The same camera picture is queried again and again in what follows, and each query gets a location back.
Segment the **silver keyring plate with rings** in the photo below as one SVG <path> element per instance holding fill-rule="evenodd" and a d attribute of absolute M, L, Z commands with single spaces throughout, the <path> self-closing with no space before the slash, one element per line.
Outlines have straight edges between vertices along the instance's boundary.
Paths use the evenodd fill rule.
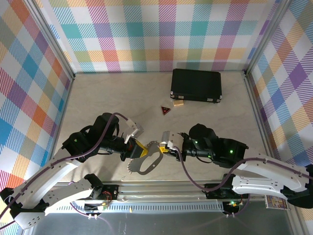
<path fill-rule="evenodd" d="M 147 175 L 151 171 L 153 171 L 163 159 L 163 153 L 159 149 L 159 143 L 157 141 L 151 141 L 145 146 L 148 149 L 148 154 L 144 157 L 138 159 L 131 159 L 128 163 L 127 170 L 130 174 L 138 173 L 139 175 Z M 153 154 L 158 153 L 158 158 L 144 171 L 141 171 L 140 168 L 143 162 L 148 158 L 151 157 Z"/>

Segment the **black hard case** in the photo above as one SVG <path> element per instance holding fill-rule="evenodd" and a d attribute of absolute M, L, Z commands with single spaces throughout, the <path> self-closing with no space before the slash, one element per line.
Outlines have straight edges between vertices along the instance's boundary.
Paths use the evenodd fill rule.
<path fill-rule="evenodd" d="M 174 69 L 170 97 L 175 100 L 219 103 L 222 99 L 221 74 L 217 71 Z"/>

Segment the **small black controller board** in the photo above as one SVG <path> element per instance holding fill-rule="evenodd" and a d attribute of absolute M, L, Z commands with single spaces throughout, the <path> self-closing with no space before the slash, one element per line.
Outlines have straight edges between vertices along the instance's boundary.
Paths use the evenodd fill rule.
<path fill-rule="evenodd" d="M 242 201 L 228 201 L 223 202 L 223 209 L 225 214 L 237 213 L 242 206 Z"/>
<path fill-rule="evenodd" d="M 108 203 L 102 202 L 102 203 L 85 203 L 84 204 L 84 210 L 85 211 L 104 211 L 108 208 Z"/>

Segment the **colourful picture card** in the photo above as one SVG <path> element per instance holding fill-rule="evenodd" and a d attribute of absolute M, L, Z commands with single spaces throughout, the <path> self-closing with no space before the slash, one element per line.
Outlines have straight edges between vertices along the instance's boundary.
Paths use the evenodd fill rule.
<path fill-rule="evenodd" d="M 285 199 L 276 196 L 265 195 L 266 209 L 289 210 Z"/>

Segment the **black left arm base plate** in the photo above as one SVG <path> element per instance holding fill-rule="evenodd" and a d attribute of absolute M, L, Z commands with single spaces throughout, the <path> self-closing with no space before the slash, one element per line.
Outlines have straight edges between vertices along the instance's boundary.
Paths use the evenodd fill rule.
<path fill-rule="evenodd" d="M 103 185 L 97 191 L 95 198 L 97 200 L 116 200 L 119 193 L 119 185 Z"/>

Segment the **aluminium frame rail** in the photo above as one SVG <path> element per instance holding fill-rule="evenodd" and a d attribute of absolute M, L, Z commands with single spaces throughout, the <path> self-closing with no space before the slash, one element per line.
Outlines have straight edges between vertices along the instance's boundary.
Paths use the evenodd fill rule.
<path fill-rule="evenodd" d="M 189 181 L 129 181 L 104 182 L 103 185 L 119 185 L 118 202 L 197 202 L 205 201 L 205 193 Z M 210 199 L 240 201 L 240 199 Z"/>

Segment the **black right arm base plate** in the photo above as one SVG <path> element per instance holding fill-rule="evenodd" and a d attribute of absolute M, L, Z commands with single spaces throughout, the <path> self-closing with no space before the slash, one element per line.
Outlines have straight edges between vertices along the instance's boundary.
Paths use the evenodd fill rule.
<path fill-rule="evenodd" d="M 206 199 L 247 199 L 249 194 L 237 194 L 231 186 L 222 186 L 214 191 L 205 191 Z"/>

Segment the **aluminium side rail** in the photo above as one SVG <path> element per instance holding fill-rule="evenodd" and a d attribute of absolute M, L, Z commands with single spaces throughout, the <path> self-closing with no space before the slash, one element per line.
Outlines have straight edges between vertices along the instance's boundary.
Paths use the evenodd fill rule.
<path fill-rule="evenodd" d="M 263 118 L 262 118 L 262 115 L 261 115 L 261 111 L 260 111 L 260 108 L 259 108 L 259 105 L 258 105 L 258 102 L 257 102 L 257 97 L 253 91 L 253 88 L 252 88 L 252 85 L 250 83 L 250 80 L 249 80 L 249 77 L 243 73 L 242 74 L 243 76 L 243 81 L 244 81 L 244 85 L 246 87 L 246 90 L 247 90 L 247 94 L 248 94 L 248 97 L 249 97 L 249 101 L 251 103 L 251 106 L 252 106 L 252 111 L 253 111 L 253 114 L 254 114 L 254 118 L 256 120 L 256 124 L 257 124 L 257 127 L 258 127 L 258 130 L 259 130 L 259 134 L 261 136 L 261 140 L 262 140 L 262 143 L 263 143 L 263 148 L 265 150 L 265 153 L 276 159 L 276 160 L 280 160 L 280 158 L 278 158 L 277 156 L 275 156 L 275 152 L 272 148 L 272 144 L 270 142 L 270 138 L 269 138 L 269 135 L 267 133 L 267 130 L 266 130 L 266 126 L 264 124 L 264 121 L 263 121 Z"/>

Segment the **aluminium corner post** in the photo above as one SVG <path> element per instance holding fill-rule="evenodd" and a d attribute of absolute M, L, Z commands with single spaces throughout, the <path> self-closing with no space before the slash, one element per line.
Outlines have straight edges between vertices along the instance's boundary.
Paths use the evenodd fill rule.
<path fill-rule="evenodd" d="M 252 73 L 254 67 L 257 65 L 258 61 L 260 60 L 266 46 L 268 45 L 269 41 L 273 37 L 276 29 L 279 26 L 280 21 L 282 20 L 284 14 L 290 7 L 293 0 L 279 0 L 276 9 L 274 10 L 272 17 L 267 24 L 266 28 L 263 30 L 262 38 L 260 39 L 260 43 L 258 44 L 251 60 L 244 70 L 245 75 L 249 75 Z"/>
<path fill-rule="evenodd" d="M 51 46 L 51 49 L 54 52 L 55 56 L 59 59 L 62 68 L 66 71 L 67 75 L 69 75 L 71 79 L 74 80 L 75 72 L 70 66 L 70 63 L 68 62 L 60 45 L 58 44 L 51 28 L 49 27 L 49 24 L 47 23 L 43 13 L 41 12 L 40 8 L 37 5 L 36 0 L 23 0 L 23 1 L 26 4 L 31 15 L 34 17 L 34 20 L 38 25 L 40 31 L 42 32 L 43 36 L 47 40 L 48 44 Z"/>

